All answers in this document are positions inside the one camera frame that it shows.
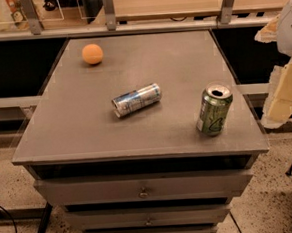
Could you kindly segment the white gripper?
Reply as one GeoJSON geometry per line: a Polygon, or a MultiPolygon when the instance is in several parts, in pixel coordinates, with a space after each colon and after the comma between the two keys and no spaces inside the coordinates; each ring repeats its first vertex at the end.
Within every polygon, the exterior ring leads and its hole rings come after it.
{"type": "MultiPolygon", "coordinates": [[[[278,50],[292,57],[292,0],[255,35],[256,42],[272,43],[277,40],[278,50]]],[[[261,124],[276,129],[292,116],[292,58],[284,66],[275,66],[270,74],[268,97],[264,101],[261,124]]]]}

